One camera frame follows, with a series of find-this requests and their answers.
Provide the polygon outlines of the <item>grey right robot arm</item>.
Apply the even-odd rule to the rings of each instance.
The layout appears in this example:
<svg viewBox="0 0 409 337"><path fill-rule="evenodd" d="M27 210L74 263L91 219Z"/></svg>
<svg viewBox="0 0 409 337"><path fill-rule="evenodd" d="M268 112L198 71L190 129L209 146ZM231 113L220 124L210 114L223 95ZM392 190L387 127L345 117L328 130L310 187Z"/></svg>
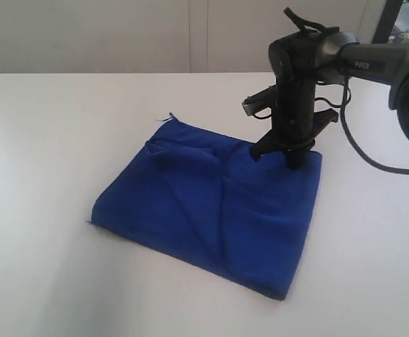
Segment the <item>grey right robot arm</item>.
<svg viewBox="0 0 409 337"><path fill-rule="evenodd" d="M389 109L397 113L409 140L409 44L361 44L337 28L300 29L268 48L275 84L246 98L246 115L269 109L271 129L249 150L254 160L272 152L285 155L291 169L304 164L317 136L340 122L351 146L375 168L409 175L409 169L371 159L354 140L346 122L352 77L389 86Z"/></svg>

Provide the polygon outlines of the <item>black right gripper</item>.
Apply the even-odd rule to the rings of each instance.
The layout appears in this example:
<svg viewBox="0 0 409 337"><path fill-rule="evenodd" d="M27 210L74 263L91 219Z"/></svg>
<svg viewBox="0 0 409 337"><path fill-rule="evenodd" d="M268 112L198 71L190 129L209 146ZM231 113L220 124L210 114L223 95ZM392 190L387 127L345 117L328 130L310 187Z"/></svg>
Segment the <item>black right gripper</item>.
<svg viewBox="0 0 409 337"><path fill-rule="evenodd" d="M316 31L297 32L277 39L268 47L268 59L275 75L275 107L272 129L249 149L251 158L287 151L287 167L303 166L308 150L320 133L315 117L315 58L320 42Z"/></svg>

